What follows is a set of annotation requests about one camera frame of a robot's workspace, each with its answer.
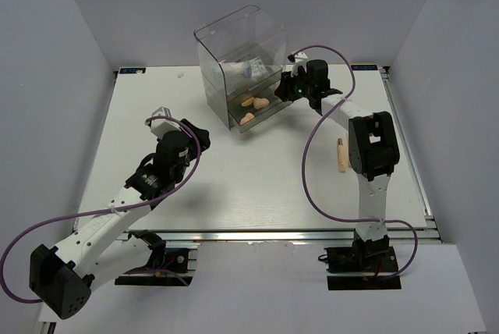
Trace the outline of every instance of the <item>small wooden object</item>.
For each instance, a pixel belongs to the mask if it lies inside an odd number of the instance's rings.
[[[246,106],[250,106],[250,105],[252,105],[252,103],[253,103],[253,100],[254,100],[254,99],[255,99],[255,98],[249,98],[248,100],[244,101],[244,102],[241,104],[241,106],[246,107]]]
[[[265,108],[268,106],[271,102],[268,101],[267,98],[255,98],[253,100],[253,106],[255,107],[256,110]]]
[[[338,171],[346,172],[347,166],[346,166],[345,151],[343,149],[343,139],[341,138],[338,139],[337,149],[338,149]]]
[[[253,113],[246,113],[246,115],[244,117],[242,117],[241,120],[239,121],[239,125],[242,126],[254,118],[255,118],[255,116],[253,115]]]

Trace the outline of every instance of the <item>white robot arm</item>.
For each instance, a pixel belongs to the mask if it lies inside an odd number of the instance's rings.
[[[159,108],[152,116],[161,115],[171,117],[167,108]],[[200,152],[210,147],[206,130],[185,119],[182,123],[200,142]],[[187,166],[197,156],[194,139],[174,123],[155,119],[148,126],[158,138],[156,153],[142,160],[107,206],[135,208],[96,215],[52,248],[41,244],[31,254],[30,288],[62,319],[76,314],[91,293],[109,280],[134,268],[158,269],[169,263],[165,242],[147,230],[129,231],[127,241],[108,250],[118,236],[159,203],[150,201],[182,181]]]
[[[324,60],[296,60],[291,72],[283,72],[275,95],[282,101],[306,98],[320,115],[338,103],[341,105],[328,118],[349,132],[349,158],[359,181],[359,219],[354,232],[352,254],[360,268],[380,264],[389,251],[384,224],[388,183],[400,154],[390,113],[373,113],[330,86],[328,67]]]

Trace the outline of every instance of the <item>transparent bin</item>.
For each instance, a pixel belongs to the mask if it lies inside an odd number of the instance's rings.
[[[207,103],[229,129],[247,131],[290,104],[274,96],[285,64],[285,30],[260,8],[245,6],[195,30],[194,37]],[[247,105],[251,98],[266,98],[268,105]],[[254,118],[244,122],[247,113]]]

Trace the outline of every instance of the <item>acrylic container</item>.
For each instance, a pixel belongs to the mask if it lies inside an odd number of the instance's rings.
[[[289,105],[274,96],[285,64],[285,30],[260,8],[245,6],[195,30],[194,37],[207,103],[229,129],[242,133]],[[269,104],[242,106],[251,98]],[[254,118],[241,124],[247,113]]]

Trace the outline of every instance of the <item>white table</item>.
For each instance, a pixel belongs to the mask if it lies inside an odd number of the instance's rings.
[[[412,246],[398,245],[399,262]],[[321,245],[204,243],[189,287],[108,283],[55,334],[455,334],[485,330],[459,252],[421,246],[402,290],[328,291]]]
[[[348,92],[351,78],[346,66],[330,66],[329,77],[333,87]],[[356,79],[353,101],[374,112],[390,111],[379,72],[356,72]],[[192,180],[133,229],[352,228],[317,214],[303,193],[301,157],[319,119],[307,101],[297,101],[246,133],[229,131],[207,106],[200,68],[195,66],[150,67],[144,74],[118,75],[80,211],[103,208],[140,160],[155,150],[155,137],[143,121],[160,106],[170,108],[177,119],[208,129],[211,148],[203,154]],[[338,172],[339,137],[345,140],[345,131],[333,121],[326,121],[317,133],[307,160],[310,192],[325,211],[356,218],[358,183],[351,169]],[[402,143],[399,147],[401,160],[388,188],[387,218],[423,228],[423,200]],[[86,221],[81,219],[78,226]]]

